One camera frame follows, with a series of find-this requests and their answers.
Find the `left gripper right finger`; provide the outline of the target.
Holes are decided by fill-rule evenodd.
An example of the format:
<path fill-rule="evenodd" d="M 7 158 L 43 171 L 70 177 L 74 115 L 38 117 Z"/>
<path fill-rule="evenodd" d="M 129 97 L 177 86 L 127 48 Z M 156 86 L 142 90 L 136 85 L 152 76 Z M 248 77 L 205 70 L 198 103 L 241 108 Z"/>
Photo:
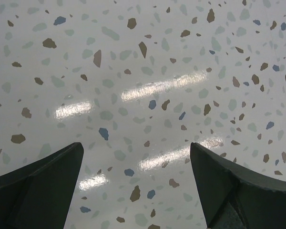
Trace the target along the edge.
<path fill-rule="evenodd" d="M 286 181 L 229 161 L 199 143 L 190 160 L 209 229 L 286 229 Z"/>

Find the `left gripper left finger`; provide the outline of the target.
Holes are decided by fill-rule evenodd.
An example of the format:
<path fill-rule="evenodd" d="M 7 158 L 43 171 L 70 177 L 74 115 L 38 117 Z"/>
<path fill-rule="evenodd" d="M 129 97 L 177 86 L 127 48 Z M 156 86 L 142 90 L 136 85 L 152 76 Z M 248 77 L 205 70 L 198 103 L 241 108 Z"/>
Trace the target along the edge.
<path fill-rule="evenodd" d="M 0 229 L 62 229 L 82 165 L 81 143 L 0 176 Z"/>

